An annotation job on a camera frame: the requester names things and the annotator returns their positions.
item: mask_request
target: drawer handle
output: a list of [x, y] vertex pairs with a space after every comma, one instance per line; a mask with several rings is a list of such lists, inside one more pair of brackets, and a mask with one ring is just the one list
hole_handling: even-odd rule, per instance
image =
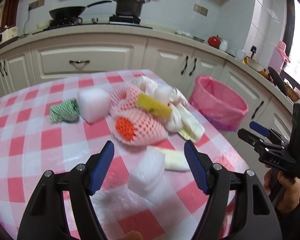
[[1, 75], [4, 77], [4, 74], [3, 74], [2, 71], [1, 71], [1, 67], [2, 67], [2, 64], [1, 64], [1, 62], [0, 62], [0, 73], [1, 73]]
[[183, 69], [183, 71], [181, 71], [181, 75], [183, 75], [183, 73], [185, 72], [185, 70], [188, 66], [188, 59], [189, 59], [189, 56], [186, 56], [186, 65], [185, 65], [185, 68]]
[[194, 70], [195, 70], [195, 65], [196, 65], [196, 63], [197, 63], [197, 58], [195, 58], [194, 59], [194, 66], [193, 66], [193, 70], [189, 73], [189, 77], [191, 77], [192, 76], [192, 73], [194, 72]]
[[6, 61], [3, 61], [3, 70], [6, 73], [6, 75], [8, 76], [8, 72], [6, 71]]
[[89, 63], [89, 62], [90, 62], [89, 59], [86, 59], [86, 60], [77, 60], [77, 61], [69, 60], [69, 63]]
[[264, 101], [261, 101], [260, 105], [256, 108], [256, 110], [254, 111], [251, 120], [256, 116], [256, 113], [258, 112], [258, 110], [260, 109], [260, 107], [264, 104]]

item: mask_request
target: hand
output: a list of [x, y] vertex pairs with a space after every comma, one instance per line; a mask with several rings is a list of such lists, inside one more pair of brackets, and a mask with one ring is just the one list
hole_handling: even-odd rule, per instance
[[[269, 170], [264, 176], [265, 183], [263, 185], [267, 194], [270, 195], [270, 183], [271, 183], [271, 170]], [[300, 179], [295, 178], [294, 181], [287, 179], [282, 171], [278, 173], [278, 181], [286, 188], [286, 192], [283, 195], [276, 208], [281, 214], [289, 213], [299, 205], [300, 200]]]
[[118, 240], [143, 240], [143, 237], [137, 231], [130, 231], [123, 238], [120, 238]]

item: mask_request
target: foam fruit net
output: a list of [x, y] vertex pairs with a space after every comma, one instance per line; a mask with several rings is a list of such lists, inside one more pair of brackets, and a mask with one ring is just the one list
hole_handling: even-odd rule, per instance
[[137, 108], [136, 100], [140, 93], [140, 88], [132, 84], [127, 84], [115, 90], [110, 98], [110, 115], [113, 117], [120, 111]]
[[168, 137], [163, 125], [140, 109], [121, 111], [115, 115], [114, 136], [125, 144], [143, 146]]

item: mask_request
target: electrical outlet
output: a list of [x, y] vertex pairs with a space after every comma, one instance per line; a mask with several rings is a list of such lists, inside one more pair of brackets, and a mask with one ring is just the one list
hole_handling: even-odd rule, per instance
[[29, 3], [29, 9], [33, 10], [40, 6], [43, 6], [46, 0], [37, 0], [35, 2]]
[[195, 12], [197, 12], [197, 13], [202, 14], [203, 16], [207, 16], [208, 15], [208, 9], [205, 8], [205, 7], [203, 7], [203, 6], [198, 5], [196, 3], [194, 4], [193, 10]]

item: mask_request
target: pink thermos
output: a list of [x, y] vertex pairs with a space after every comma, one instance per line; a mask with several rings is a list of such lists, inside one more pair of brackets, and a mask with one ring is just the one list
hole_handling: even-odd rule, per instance
[[275, 47], [273, 51], [269, 67], [272, 67], [278, 74], [280, 74], [285, 61], [290, 63], [290, 60], [286, 55], [286, 44], [283, 41], [279, 41], [278, 46]]

